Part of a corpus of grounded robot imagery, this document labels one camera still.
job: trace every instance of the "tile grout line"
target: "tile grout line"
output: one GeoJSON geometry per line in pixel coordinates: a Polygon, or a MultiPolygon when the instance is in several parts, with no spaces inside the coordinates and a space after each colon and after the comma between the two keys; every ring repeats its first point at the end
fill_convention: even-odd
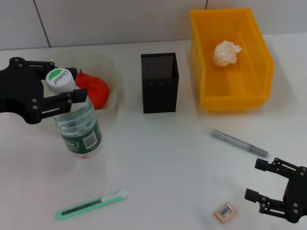
{"type": "Polygon", "coordinates": [[[38,17],[39,17],[40,24],[41,24],[41,26],[42,26],[42,28],[43,28],[43,31],[44,31],[44,34],[45,34],[45,38],[46,38],[46,40],[47,40],[47,42],[48,42],[48,46],[51,47],[50,42],[49,42],[49,39],[48,39],[48,36],[47,36],[47,33],[46,33],[46,30],[45,30],[45,27],[44,27],[44,24],[43,24],[43,21],[42,21],[42,18],[40,17],[40,14],[39,14],[39,11],[38,11],[38,8],[37,8],[37,5],[36,5],[35,0],[33,0],[33,3],[34,3],[34,6],[35,6],[37,15],[38,15],[38,17]]]}

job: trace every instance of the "red object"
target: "red object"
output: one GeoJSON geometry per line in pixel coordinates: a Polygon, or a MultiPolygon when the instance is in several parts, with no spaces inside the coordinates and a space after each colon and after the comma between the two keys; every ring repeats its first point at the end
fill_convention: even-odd
{"type": "Polygon", "coordinates": [[[83,73],[81,69],[80,73],[77,73],[76,85],[80,89],[87,89],[87,95],[91,99],[95,110],[105,105],[110,91],[104,80],[83,73]]]}

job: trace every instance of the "green box cutter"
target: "green box cutter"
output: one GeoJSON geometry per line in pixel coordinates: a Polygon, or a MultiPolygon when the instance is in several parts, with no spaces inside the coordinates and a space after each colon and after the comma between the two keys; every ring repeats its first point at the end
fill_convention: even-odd
{"type": "Polygon", "coordinates": [[[94,200],[87,201],[82,204],[78,204],[66,209],[63,209],[56,213],[56,219],[63,220],[69,217],[79,215],[81,213],[91,211],[93,209],[112,204],[114,202],[120,201],[122,199],[128,198],[127,191],[120,190],[102,197],[98,197],[94,200]]]}

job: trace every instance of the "green bottle label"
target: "green bottle label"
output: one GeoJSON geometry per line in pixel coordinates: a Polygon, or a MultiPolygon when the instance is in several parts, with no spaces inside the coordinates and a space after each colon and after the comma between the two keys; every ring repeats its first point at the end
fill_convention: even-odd
{"type": "Polygon", "coordinates": [[[67,148],[78,154],[86,154],[98,147],[101,142],[101,132],[97,121],[93,128],[86,134],[79,137],[68,137],[62,135],[67,148]]]}

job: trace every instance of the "black mesh pencil holder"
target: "black mesh pencil holder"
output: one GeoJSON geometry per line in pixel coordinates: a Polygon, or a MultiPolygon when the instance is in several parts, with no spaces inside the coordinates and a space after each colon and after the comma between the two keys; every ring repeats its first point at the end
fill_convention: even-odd
{"type": "Polygon", "coordinates": [[[176,111],[179,73],[175,53],[142,54],[143,111],[176,111]]]}

